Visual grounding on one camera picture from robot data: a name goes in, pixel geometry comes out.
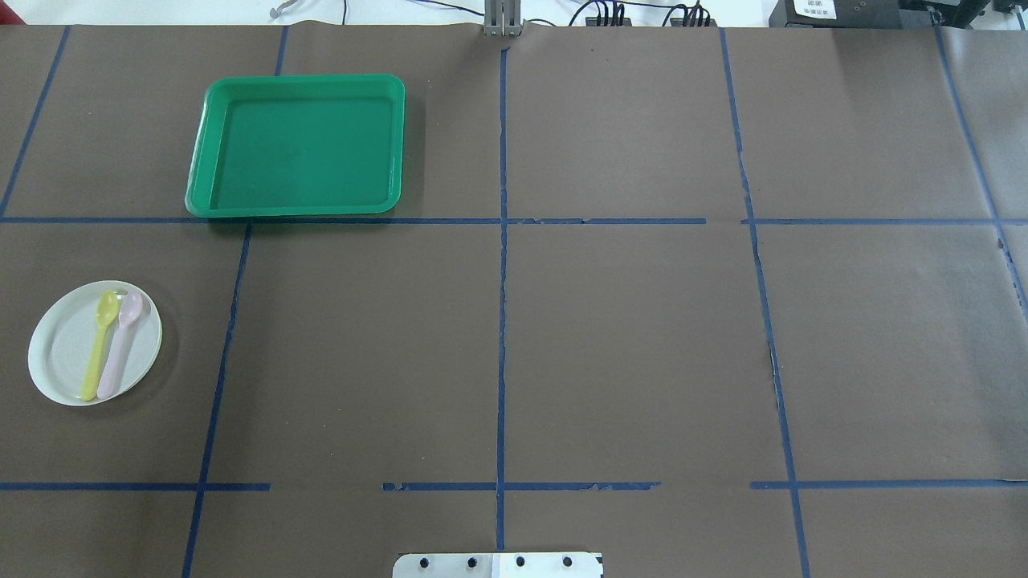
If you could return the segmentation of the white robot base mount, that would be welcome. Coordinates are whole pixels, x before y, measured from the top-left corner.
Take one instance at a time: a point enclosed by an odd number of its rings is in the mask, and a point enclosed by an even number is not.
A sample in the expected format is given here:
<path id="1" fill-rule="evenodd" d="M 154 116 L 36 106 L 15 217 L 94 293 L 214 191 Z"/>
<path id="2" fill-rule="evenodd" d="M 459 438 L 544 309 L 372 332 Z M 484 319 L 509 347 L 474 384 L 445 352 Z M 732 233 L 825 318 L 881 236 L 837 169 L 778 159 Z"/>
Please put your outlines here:
<path id="1" fill-rule="evenodd" d="M 601 553 L 409 553 L 396 559 L 393 577 L 603 577 Z"/>

